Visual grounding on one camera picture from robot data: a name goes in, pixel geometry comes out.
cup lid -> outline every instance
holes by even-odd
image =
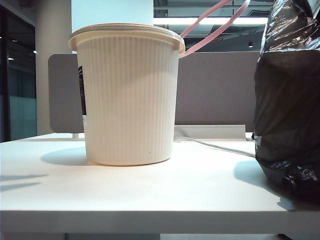
[[[69,40],[69,46],[72,48],[72,50],[77,49],[74,41],[76,36],[83,33],[92,32],[92,31],[135,31],[135,32],[160,35],[162,37],[167,37],[167,38],[178,41],[180,54],[182,54],[186,50],[184,39],[174,31],[165,29],[163,27],[153,26],[148,24],[121,23],[121,22],[120,23],[99,23],[99,24],[93,24],[93,25],[88,25],[88,26],[79,28],[78,30],[72,33]]]

pink straw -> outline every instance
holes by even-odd
[[[199,18],[196,20],[195,23],[191,24],[189,27],[187,27],[182,33],[181,37],[185,37],[193,28],[195,28],[198,23],[207,17],[209,14],[211,14],[213,11],[217,10],[218,8],[222,7],[226,3],[230,2],[231,0],[222,0],[207,11],[205,11]],[[201,40],[197,44],[193,45],[190,47],[187,51],[185,51],[183,54],[179,56],[179,58],[184,58],[193,52],[197,51],[198,49],[202,48],[203,46],[207,45],[210,41],[215,39],[217,36],[219,36],[221,33],[223,33],[233,22],[236,20],[248,7],[250,3],[250,0],[245,0],[242,6],[235,12],[235,14],[229,19],[228,22],[220,26],[217,30],[215,30],[213,33],[211,33],[209,36],[207,36],[205,39]]]

black label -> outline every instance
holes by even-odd
[[[83,74],[83,71],[82,71],[82,66],[79,67],[78,73],[79,73],[79,87],[80,87],[82,115],[87,115],[85,86],[84,86],[84,74]]]

gray partition panel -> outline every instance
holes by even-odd
[[[48,77],[51,129],[56,133],[83,133],[77,55],[52,55]]]
[[[253,130],[258,52],[199,52],[179,60],[175,124],[245,124]],[[50,124],[83,133],[76,54],[48,61]]]
[[[175,124],[245,124],[253,131],[259,52],[201,52],[179,60]]]

white paper cup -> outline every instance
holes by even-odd
[[[83,71],[87,158],[115,166],[169,159],[184,40],[152,25],[105,23],[80,28],[69,45]]]

